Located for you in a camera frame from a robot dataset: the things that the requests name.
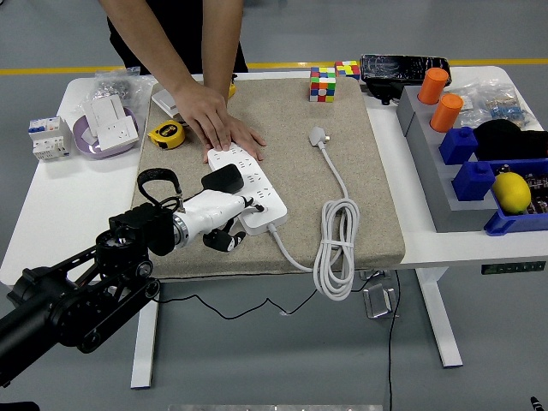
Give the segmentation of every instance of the gray floor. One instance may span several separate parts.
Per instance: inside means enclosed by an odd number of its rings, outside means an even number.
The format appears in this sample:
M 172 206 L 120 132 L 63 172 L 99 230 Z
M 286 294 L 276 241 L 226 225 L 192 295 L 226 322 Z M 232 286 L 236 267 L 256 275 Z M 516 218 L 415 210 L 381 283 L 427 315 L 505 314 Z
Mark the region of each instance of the gray floor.
M 251 63 L 333 61 L 366 52 L 547 58 L 547 18 L 544 0 L 248 0 L 241 42 Z M 0 69 L 120 63 L 97 2 L 5 0 L 0 6 Z M 502 67 L 547 128 L 548 65 Z M 28 121 L 55 113 L 66 85 L 87 75 L 0 75 L 0 258 L 37 163 Z M 43 245 L 29 245 L 29 253 L 33 247 Z M 400 277 L 394 409 L 510 411 L 530 409 L 530 396 L 548 402 L 545 272 L 488 277 L 479 267 L 449 270 L 440 289 L 465 366 L 447 370 L 414 273 L 401 271 Z M 282 276 L 166 284 L 164 296 L 197 293 L 234 314 L 266 296 L 290 309 L 312 290 L 308 276 Z M 0 314 L 10 309 L 0 299 Z M 161 308 L 151 390 L 128 388 L 133 319 L 94 354 L 55 347 L 2 390 L 0 402 L 32 400 L 43 410 L 177 403 L 371 403 L 388 409 L 390 323 L 364 316 L 359 293 L 338 304 L 316 295 L 291 317 L 270 306 L 235 321 L 197 301 L 174 302 Z

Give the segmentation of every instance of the purple bowl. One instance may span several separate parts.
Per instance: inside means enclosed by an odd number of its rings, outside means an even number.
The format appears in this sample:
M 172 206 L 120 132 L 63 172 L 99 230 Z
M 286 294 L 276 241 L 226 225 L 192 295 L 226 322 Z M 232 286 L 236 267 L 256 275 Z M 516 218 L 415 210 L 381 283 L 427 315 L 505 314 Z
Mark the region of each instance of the purple bowl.
M 139 132 L 139 127 L 137 126 L 137 121 L 135 120 L 134 113 L 124 107 L 123 110 L 125 111 L 127 116 L 131 116 L 131 118 L 134 120 L 135 129 L 137 132 Z M 115 156 L 117 154 L 122 154 L 123 152 L 126 152 L 131 147 L 133 147 L 136 143 L 130 143 L 125 146 L 118 146 L 118 147 L 112 147 L 108 150 L 101 150 L 101 147 L 99 145 L 99 142 L 96 141 L 92 145 L 89 145 L 85 140 L 82 139 L 82 135 L 89 129 L 89 124 L 87 123 L 86 116 L 80 117 L 76 122 L 74 123 L 74 126 L 72 127 L 72 133 L 74 135 L 74 142 L 76 143 L 76 148 L 78 150 L 91 158 L 107 158 L 111 156 Z

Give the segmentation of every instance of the orange cylinder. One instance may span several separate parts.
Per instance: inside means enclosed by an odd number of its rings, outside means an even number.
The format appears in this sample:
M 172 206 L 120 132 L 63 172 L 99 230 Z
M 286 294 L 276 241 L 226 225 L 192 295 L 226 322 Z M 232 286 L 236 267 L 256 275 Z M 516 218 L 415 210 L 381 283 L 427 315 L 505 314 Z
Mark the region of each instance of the orange cylinder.
M 444 90 L 445 83 L 449 79 L 449 73 L 438 67 L 429 68 L 420 87 L 417 98 L 422 104 L 433 105 L 439 100 L 439 96 Z
M 456 94 L 445 94 L 439 99 L 439 104 L 430 121 L 430 127 L 439 133 L 447 133 L 455 124 L 461 112 L 464 101 Z

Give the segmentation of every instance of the hand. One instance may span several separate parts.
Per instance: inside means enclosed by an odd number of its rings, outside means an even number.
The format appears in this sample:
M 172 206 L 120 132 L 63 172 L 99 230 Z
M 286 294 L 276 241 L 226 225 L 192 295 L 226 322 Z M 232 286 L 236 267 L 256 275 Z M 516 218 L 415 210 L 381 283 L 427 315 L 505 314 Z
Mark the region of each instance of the hand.
M 229 150 L 229 114 L 223 96 L 194 82 L 174 93 L 173 99 L 182 118 L 198 135 L 204 147 Z
M 243 148 L 248 152 L 253 158 L 258 161 L 265 159 L 265 156 L 260 151 L 259 146 L 266 146 L 266 141 L 261 137 L 261 135 L 248 127 L 246 123 L 237 118 L 227 115 L 228 122 L 226 123 L 227 129 L 229 130 L 229 135 L 232 141 L 234 141 L 238 146 Z M 207 163 L 207 152 L 211 150 L 211 144 L 205 144 L 203 153 L 204 164 Z

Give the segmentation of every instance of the person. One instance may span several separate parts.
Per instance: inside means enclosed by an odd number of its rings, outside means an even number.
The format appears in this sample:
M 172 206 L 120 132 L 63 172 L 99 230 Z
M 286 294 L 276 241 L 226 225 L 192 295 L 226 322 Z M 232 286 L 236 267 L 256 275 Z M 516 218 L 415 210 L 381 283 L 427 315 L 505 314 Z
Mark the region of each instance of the person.
M 141 66 L 170 92 L 207 152 L 234 141 L 257 160 L 263 137 L 226 108 L 234 72 L 247 72 L 241 51 L 243 0 L 99 0 L 110 42 L 126 67 Z M 192 74 L 202 73 L 204 84 Z

